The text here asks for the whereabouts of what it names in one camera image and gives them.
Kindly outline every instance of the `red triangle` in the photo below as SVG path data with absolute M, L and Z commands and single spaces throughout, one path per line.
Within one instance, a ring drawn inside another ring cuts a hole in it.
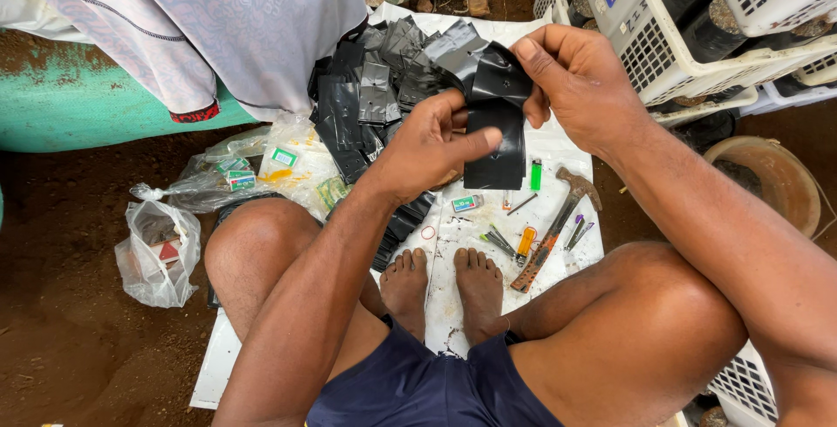
M 178 257 L 177 249 L 174 248 L 172 243 L 166 241 L 162 245 L 162 249 L 160 250 L 160 260 L 167 261 L 168 259 L 172 259 L 173 257 Z

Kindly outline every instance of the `stack of black plastic bags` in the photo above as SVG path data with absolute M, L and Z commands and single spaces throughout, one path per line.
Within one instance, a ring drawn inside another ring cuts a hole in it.
M 522 106 L 531 86 L 514 54 L 479 37 L 472 24 L 460 19 L 443 34 L 427 36 L 405 17 L 367 26 L 353 40 L 340 42 L 333 57 L 316 62 L 308 93 L 318 104 L 310 120 L 350 184 L 378 158 L 418 102 L 458 89 L 468 104 L 469 132 L 484 126 L 503 132 L 496 152 L 466 164 L 465 188 L 519 190 L 526 175 Z M 433 202 L 434 195 L 423 193 L 395 211 L 373 269 L 383 271 Z

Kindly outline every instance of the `man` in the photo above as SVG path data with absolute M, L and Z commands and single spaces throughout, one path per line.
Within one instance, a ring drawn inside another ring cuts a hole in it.
M 207 272 L 244 341 L 215 425 L 654 425 L 682 408 L 748 336 L 780 425 L 837 419 L 837 263 L 653 122 L 608 40 L 549 25 L 513 47 L 569 137 L 606 161 L 665 233 L 628 244 L 500 314 L 502 276 L 454 260 L 472 349 L 429 353 L 426 255 L 369 265 L 394 208 L 500 132 L 455 139 L 464 100 L 417 105 L 325 228 L 290 201 L 241 206 L 209 240 Z

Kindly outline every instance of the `hammer head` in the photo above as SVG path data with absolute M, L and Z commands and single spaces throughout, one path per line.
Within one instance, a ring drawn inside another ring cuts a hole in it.
M 596 187 L 592 186 L 588 179 L 571 173 L 565 166 L 561 166 L 561 168 L 558 169 L 558 173 L 555 174 L 555 177 L 560 178 L 561 180 L 566 180 L 570 183 L 570 193 L 573 193 L 578 197 L 588 195 L 590 197 L 590 201 L 592 202 L 592 206 L 599 211 L 602 211 L 602 200 L 599 199 L 599 192 L 596 192 Z

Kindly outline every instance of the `nail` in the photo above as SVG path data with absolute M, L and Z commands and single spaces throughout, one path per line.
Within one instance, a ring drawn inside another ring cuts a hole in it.
M 497 149 L 500 143 L 503 142 L 503 133 L 500 131 L 499 128 L 495 126 L 491 126 L 486 128 L 486 143 L 491 146 L 491 151 Z
M 530 60 L 538 53 L 538 48 L 535 42 L 529 37 L 523 37 L 517 42 L 517 55 L 525 60 Z

